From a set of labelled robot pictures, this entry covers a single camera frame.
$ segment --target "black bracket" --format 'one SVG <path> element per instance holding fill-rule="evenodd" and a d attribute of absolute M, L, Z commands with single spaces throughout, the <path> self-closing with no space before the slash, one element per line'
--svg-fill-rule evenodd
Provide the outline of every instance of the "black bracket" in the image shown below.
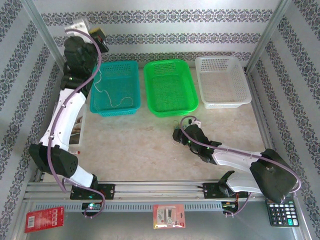
<path fill-rule="evenodd" d="M 219 182 L 204 182 L 202 184 L 204 199 L 227 199 L 230 198 L 221 192 Z M 240 191 L 238 192 L 239 198 L 247 198 L 248 192 Z"/>
<path fill-rule="evenodd" d="M 115 186 L 114 184 L 105 184 L 105 183 L 99 183 L 97 191 L 103 193 L 106 200 L 113 200 L 115 195 Z M 82 188 L 72 186 L 71 194 L 70 194 L 71 200 L 102 200 L 102 197 L 89 190 L 84 190 Z"/>

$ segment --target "striped wall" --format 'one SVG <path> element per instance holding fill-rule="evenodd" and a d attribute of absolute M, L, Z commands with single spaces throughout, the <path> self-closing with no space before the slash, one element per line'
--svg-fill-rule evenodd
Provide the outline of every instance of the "striped wall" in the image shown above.
<path fill-rule="evenodd" d="M 19 0 L 0 0 L 0 240 L 10 239 L 61 72 Z"/>
<path fill-rule="evenodd" d="M 179 58 L 191 66 L 198 56 L 236 56 L 248 62 L 279 0 L 35 0 L 61 54 L 64 26 L 86 17 L 102 27 L 105 61 L 136 60 L 140 66 Z"/>
<path fill-rule="evenodd" d="M 312 239 L 320 239 L 319 4 L 292 1 L 251 73 L 274 147 L 302 180 Z"/>

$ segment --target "red card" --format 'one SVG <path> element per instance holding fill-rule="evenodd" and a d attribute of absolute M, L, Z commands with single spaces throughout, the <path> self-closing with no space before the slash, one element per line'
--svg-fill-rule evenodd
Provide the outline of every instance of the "red card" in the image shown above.
<path fill-rule="evenodd" d="M 64 225 L 65 208 L 63 206 L 40 211 L 28 212 L 25 219 L 25 233 L 52 229 Z"/>

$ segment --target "calculator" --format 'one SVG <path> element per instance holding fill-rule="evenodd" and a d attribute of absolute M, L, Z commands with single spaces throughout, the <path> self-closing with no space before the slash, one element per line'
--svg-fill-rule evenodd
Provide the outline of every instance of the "calculator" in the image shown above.
<path fill-rule="evenodd" d="M 296 205 L 293 197 L 286 197 L 281 204 L 265 200 L 272 227 L 299 227 Z"/>

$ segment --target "white string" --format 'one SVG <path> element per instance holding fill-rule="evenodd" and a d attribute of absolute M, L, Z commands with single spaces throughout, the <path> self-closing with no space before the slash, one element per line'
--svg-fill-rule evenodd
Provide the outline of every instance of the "white string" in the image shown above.
<path fill-rule="evenodd" d="M 134 104 L 134 100 L 133 100 L 131 97 L 126 96 L 126 97 L 124 97 L 124 98 L 121 99 L 121 101 L 120 101 L 120 103 L 119 103 L 118 105 L 113 106 L 108 91 L 107 91 L 107 90 L 104 90 L 104 89 L 103 89 L 102 91 L 100 91 L 100 90 L 97 88 L 97 86 L 96 86 L 96 84 L 100 83 L 100 81 L 102 80 L 102 72 L 100 71 L 100 69 L 99 69 L 99 73 L 100 73 L 100 79 L 99 79 L 98 82 L 95 82 L 93 85 L 94 85 L 95 89 L 96 89 L 99 93 L 106 92 L 106 94 L 108 95 L 108 98 L 109 98 L 109 101 L 110 101 L 110 105 L 111 105 L 112 108 L 116 108 L 116 107 L 120 106 L 121 103 L 122 103 L 122 101 L 125 100 L 125 99 L 131 99 L 131 105 L 130 105 L 129 107 L 131 107 L 131 106 Z"/>

